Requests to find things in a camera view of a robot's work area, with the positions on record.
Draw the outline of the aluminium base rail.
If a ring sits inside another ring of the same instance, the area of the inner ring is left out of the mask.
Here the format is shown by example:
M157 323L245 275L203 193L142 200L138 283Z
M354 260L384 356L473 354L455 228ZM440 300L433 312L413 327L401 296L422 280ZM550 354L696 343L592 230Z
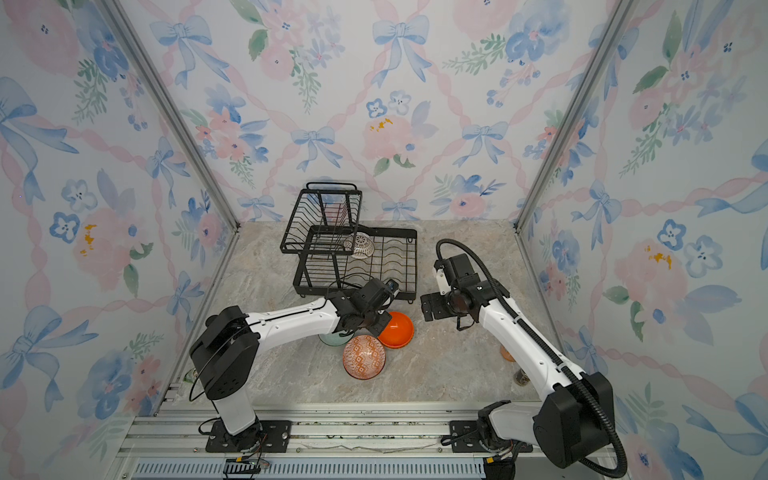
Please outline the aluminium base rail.
M372 403L266 405L263 446L240 460L211 450L216 414L202 405L163 407L138 418L109 479L595 479L580 463L552 465L537 447L512 455L482 448L476 404Z

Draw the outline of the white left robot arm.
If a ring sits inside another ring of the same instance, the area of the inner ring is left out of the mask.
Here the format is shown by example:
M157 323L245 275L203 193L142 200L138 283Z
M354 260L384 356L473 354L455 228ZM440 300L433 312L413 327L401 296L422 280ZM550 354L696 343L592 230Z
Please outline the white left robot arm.
M388 307L399 293L393 280L370 279L357 289L330 291L321 299L283 310L246 313L229 306L208 317L189 348L202 388L218 414L207 433L208 453L253 452L269 437L245 384L260 353L316 335L380 334L390 323Z

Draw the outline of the red patterned ceramic bowl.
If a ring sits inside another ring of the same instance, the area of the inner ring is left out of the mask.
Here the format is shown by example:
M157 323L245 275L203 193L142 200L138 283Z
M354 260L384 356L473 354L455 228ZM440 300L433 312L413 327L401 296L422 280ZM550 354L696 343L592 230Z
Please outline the red patterned ceramic bowl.
M353 337L344 347L342 364L346 373L357 380L373 379L385 367L385 347L371 335Z

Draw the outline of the dark spice jar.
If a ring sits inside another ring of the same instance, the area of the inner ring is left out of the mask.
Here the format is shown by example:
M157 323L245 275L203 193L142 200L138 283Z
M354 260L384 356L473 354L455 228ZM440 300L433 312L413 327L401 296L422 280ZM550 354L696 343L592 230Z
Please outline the dark spice jar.
M523 369L518 369L515 372L513 380L519 386L527 386L530 383L530 378Z

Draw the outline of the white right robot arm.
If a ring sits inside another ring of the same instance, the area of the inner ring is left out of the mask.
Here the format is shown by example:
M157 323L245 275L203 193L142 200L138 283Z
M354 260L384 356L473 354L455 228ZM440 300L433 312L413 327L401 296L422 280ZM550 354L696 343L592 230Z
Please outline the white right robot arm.
M587 464L593 453L612 446L618 470L625 471L610 382L601 373L585 373L556 350L498 282L425 294L421 310L427 322L471 318L513 356L537 392L538 407L499 400L478 411L476 432L483 447L537 446L552 464L566 468Z

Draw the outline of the orange plastic bowl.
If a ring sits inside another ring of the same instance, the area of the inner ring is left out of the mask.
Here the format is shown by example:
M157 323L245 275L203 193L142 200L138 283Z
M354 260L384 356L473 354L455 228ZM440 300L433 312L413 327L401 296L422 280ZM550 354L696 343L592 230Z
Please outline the orange plastic bowl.
M412 320L401 312L391 312L391 320L378 340L387 348L400 349L407 346L415 335Z

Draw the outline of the aluminium corner post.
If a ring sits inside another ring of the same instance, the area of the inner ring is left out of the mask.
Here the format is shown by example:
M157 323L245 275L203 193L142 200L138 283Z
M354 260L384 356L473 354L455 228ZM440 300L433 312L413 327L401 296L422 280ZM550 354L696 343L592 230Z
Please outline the aluminium corner post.
M119 1L112 0L96 1L95 4L104 15L106 23L113 29L128 58L135 63L138 72L146 82L150 96L161 112L162 118L187 155L214 205L223 214L226 224L237 232L240 222L235 217L233 209L214 178L213 171L198 150L191 131L186 126L168 88L163 84L159 71L142 44L124 8Z
M570 138L571 133L576 130L581 115L584 113L587 104L592 98L595 85L609 62L608 57L612 54L620 37L623 35L628 23L628 18L634 7L635 1L632 0L621 0L615 3L614 9L605 23L605 28L598 37L599 42L597 43L597 47L594 49L586 69L576 85L574 95L564 112L563 121L558 128L558 133L552 141L549 153L545 157L542 166L534 179L532 188L526 197L524 206L514 223L515 232L518 235L520 235L526 229L527 224L532 221L537 201L544 193L549 178L557 167L559 157L565 150L566 143Z

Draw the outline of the aluminium right corner post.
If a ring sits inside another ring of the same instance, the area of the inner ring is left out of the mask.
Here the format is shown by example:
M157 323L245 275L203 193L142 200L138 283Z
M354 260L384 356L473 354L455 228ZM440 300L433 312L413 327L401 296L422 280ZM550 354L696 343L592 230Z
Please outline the aluminium right corner post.
M620 37L623 35L628 23L628 18L634 7L635 1L632 0L621 0L615 3L614 9L605 23L605 28L598 37L599 42L597 43L597 47L594 49L586 69L576 85L574 95L564 112L563 121L558 128L558 133L552 141L549 153L545 157L542 166L534 179L532 188L526 197L524 206L514 223L515 232L518 235L520 235L526 229L527 224L532 221L537 201L544 193L549 178L557 167L559 157L565 150L566 143L570 138L571 133L576 130L581 115L584 113L587 104L592 98L595 85L609 62L608 57L612 54Z

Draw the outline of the white brown patterned bowl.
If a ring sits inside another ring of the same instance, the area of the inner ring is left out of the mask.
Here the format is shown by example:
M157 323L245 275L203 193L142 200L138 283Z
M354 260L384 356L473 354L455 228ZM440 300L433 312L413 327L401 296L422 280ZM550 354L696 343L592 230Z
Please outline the white brown patterned bowl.
M375 252L375 245L372 238L369 235L360 232L348 236L344 241L344 247L351 251L350 256L353 259L359 260L370 258Z

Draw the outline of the pale green ceramic bowl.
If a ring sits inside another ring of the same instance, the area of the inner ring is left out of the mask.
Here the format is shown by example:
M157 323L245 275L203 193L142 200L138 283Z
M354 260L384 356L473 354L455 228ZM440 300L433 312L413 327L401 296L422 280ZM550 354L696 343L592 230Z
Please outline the pale green ceramic bowl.
M347 344L354 336L353 332L342 331L331 334L319 335L320 341L331 347L339 347Z

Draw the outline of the aluminium left corner post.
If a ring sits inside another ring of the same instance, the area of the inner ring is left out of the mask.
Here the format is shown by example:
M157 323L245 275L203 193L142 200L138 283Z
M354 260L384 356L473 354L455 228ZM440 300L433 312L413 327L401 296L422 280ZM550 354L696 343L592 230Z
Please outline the aluminium left corner post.
M138 72L146 82L150 96L161 112L162 118L187 155L214 205L223 214L226 224L237 232L240 222L235 217L233 209L214 178L213 171L198 150L191 131L186 126L168 88L163 84L159 71L142 44L124 8L119 1L112 0L96 1L95 4L104 15L106 23L113 29L128 58L135 63Z

